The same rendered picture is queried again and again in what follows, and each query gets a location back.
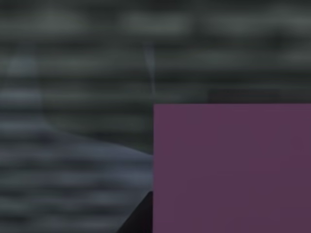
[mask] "purple rectangle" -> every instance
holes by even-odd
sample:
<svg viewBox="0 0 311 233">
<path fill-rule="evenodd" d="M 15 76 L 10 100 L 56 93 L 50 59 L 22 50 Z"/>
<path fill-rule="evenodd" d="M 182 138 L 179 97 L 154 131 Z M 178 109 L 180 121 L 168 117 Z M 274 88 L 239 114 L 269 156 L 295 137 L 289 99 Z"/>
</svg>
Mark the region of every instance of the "purple rectangle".
<svg viewBox="0 0 311 233">
<path fill-rule="evenodd" d="M 311 104 L 157 104 L 154 233 L 311 233 Z"/>
</svg>

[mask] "purple square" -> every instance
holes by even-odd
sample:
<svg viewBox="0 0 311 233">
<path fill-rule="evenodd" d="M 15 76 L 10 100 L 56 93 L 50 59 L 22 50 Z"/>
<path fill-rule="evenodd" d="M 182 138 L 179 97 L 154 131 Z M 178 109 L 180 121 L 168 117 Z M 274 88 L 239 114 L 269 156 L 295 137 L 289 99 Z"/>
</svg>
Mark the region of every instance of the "purple square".
<svg viewBox="0 0 311 233">
<path fill-rule="evenodd" d="M 311 233 L 311 104 L 157 104 L 154 131 L 154 233 Z"/>
</svg>

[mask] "blurry background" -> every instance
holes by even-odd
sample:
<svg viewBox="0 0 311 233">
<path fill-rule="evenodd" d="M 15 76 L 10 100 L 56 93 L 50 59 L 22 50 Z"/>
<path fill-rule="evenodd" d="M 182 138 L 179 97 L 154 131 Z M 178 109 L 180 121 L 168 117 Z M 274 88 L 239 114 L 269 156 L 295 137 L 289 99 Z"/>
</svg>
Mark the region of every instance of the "blurry background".
<svg viewBox="0 0 311 233">
<path fill-rule="evenodd" d="M 307 1 L 0 0 L 0 75 L 7 76 L 16 44 L 35 44 L 43 110 L 54 128 L 97 139 L 97 145 L 113 142 L 152 154 L 154 102 L 310 102 L 310 37 Z M 155 50 L 155 96 L 145 42 Z M 27 100 L 23 95 L 20 92 L 19 99 Z M 19 134 L 15 132 L 12 140 Z M 109 170 L 112 165 L 104 154 L 101 170 Z M 150 174 L 150 161 L 124 158 L 117 163 L 114 172 L 131 167 L 131 188 L 148 190 L 138 180 Z M 70 195 L 40 189 L 37 194 L 49 196 L 49 207 L 43 205 L 47 217 L 41 219 L 35 209 L 40 198 L 24 198 L 23 205 L 11 199 L 22 198 L 15 197 L 13 184 L 25 184 L 26 176 L 40 177 L 44 169 L 34 175 L 31 166 L 27 172 L 10 168 L 8 175 L 8 168 L 2 167 L 4 233 L 112 233 L 143 196 L 125 201 L 123 189 L 111 194 L 125 184 L 106 182 L 97 196 L 100 211 L 82 208 L 69 215 L 64 203 L 72 200 Z M 66 179 L 74 183 L 79 177 L 83 173 Z M 86 201 L 86 192 L 95 200 L 94 191 L 98 189 L 87 189 L 79 201 Z"/>
</svg>

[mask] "black object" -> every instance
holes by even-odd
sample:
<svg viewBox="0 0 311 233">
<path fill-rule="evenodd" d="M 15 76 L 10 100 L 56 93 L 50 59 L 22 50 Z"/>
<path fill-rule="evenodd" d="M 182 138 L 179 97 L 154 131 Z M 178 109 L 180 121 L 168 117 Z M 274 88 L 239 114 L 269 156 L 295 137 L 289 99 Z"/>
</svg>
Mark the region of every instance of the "black object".
<svg viewBox="0 0 311 233">
<path fill-rule="evenodd" d="M 149 192 L 117 233 L 152 233 L 153 192 Z"/>
</svg>

